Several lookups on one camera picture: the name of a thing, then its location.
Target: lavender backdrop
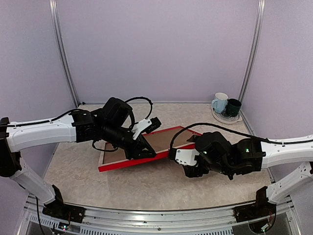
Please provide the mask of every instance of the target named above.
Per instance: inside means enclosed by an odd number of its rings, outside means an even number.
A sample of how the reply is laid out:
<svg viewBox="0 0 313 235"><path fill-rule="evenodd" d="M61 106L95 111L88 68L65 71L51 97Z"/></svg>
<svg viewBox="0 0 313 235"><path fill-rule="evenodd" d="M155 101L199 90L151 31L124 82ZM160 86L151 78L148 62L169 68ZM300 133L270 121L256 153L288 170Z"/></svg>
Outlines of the lavender backdrop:
<svg viewBox="0 0 313 235"><path fill-rule="evenodd" d="M313 2L267 0L261 39L243 111L255 134L268 138L313 133ZM275 179L297 164L274 167ZM291 195L303 234L313 230L313 184Z"/></svg>
<svg viewBox="0 0 313 235"><path fill-rule="evenodd" d="M258 0L58 1L80 101L238 97Z"/></svg>
<svg viewBox="0 0 313 235"><path fill-rule="evenodd" d="M33 120L73 108L47 0L1 1L0 76L0 117ZM55 147L30 148L22 156L42 176ZM0 178L1 235L13 234L27 195L15 182Z"/></svg>

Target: mug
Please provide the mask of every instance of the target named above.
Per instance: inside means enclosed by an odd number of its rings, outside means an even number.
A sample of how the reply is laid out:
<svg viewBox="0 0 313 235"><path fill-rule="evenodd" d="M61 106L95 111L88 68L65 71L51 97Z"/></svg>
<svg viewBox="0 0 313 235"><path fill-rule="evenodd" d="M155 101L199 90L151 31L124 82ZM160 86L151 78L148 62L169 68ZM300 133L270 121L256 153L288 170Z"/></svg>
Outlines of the mug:
<svg viewBox="0 0 313 235"><path fill-rule="evenodd" d="M228 95L224 93L216 93L215 99L212 101L212 107L214 108L215 112L220 114L224 111L228 100Z"/></svg>
<svg viewBox="0 0 313 235"><path fill-rule="evenodd" d="M226 115L236 117L241 108L241 102L237 99L229 99L226 107Z"/></svg>

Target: table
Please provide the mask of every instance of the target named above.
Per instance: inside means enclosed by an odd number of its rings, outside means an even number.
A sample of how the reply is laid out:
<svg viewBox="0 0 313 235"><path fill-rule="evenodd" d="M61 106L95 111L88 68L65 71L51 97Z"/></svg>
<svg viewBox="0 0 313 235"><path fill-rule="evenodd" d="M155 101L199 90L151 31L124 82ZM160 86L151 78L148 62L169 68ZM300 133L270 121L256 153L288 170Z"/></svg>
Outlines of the table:
<svg viewBox="0 0 313 235"><path fill-rule="evenodd" d="M102 105L82 105L94 110ZM136 120L145 118L147 104L132 104ZM151 117L162 122L158 129L211 122L247 133L243 122L227 125L216 121L210 104L154 104ZM193 130L217 131L209 126ZM219 130L231 143L243 137ZM99 173L100 152L91 142L59 144L45 180L55 184L68 203L125 210L185 210L219 207L255 199L256 190L270 184L266 170L245 176L227 176L210 172L201 178L187 178L180 165L162 159L129 168Z"/></svg>

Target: black bracket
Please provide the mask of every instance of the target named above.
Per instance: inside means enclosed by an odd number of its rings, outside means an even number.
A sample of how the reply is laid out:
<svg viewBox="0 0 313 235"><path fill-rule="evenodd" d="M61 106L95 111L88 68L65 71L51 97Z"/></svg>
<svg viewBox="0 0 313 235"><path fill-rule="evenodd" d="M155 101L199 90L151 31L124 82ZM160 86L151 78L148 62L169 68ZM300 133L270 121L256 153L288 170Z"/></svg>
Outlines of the black bracket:
<svg viewBox="0 0 313 235"><path fill-rule="evenodd" d="M269 203L266 197L267 188L265 186L256 192L255 203L234 208L237 223L266 217L270 213L276 214L276 205Z"/></svg>
<svg viewBox="0 0 313 235"><path fill-rule="evenodd" d="M63 203L60 190L54 185L52 187L55 191L55 200L45 205L43 214L69 222L82 223L86 209Z"/></svg>

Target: metal frame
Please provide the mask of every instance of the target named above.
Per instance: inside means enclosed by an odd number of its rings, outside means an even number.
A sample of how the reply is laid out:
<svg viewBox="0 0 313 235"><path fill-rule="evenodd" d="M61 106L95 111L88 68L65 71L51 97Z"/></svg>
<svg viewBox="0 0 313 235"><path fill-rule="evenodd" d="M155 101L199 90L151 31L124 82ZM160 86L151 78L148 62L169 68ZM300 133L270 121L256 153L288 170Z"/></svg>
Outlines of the metal frame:
<svg viewBox="0 0 313 235"><path fill-rule="evenodd" d="M259 0L259 7L258 7L258 13L257 13L257 18L256 18L256 23L255 23L255 28L254 28L254 34L253 34L253 40L252 40L252 46L250 50L250 55L249 55L249 60L248 60L248 65L245 71L245 78L243 85L241 87L241 91L239 94L239 101L243 102L246 90L248 87L248 83L250 80L253 64L254 64L254 59L256 56L258 44L259 44L259 38L261 34L261 28L262 28L262 22L263 22L263 15L264 15L264 9L265 9L265 0Z"/></svg>
<svg viewBox="0 0 313 235"><path fill-rule="evenodd" d="M63 65L63 70L64 70L65 77L67 80L67 85L69 87L69 91L70 91L73 103L74 103L75 107L78 107L79 106L79 99L77 96L77 92L76 92L76 89L74 86L72 76L71 76L70 71L69 71L67 56L66 56L65 49L64 49L60 20L59 20L59 14L58 14L57 1L56 0L49 0L49 5L50 5L50 11L51 11L51 16L52 16L52 22L53 22L55 37L56 37L56 41L57 41L57 45L58 45L58 49L59 49L59 53L60 53L61 62Z"/></svg>
<svg viewBox="0 0 313 235"><path fill-rule="evenodd" d="M134 234L162 234L162 235L200 235L200 234L227 234L231 235L232 227L248 222L236 223L233 208L236 205L185 211L127 211L104 209L85 206L85 218L82 224L71 223L78 235L134 235ZM300 235L297 217L289 197L277 205L277 214L286 213L294 235ZM66 222L40 215L43 226L52 227L53 224ZM28 197L27 203L20 218L17 235L25 235L30 222L38 223L36 199Z"/></svg>

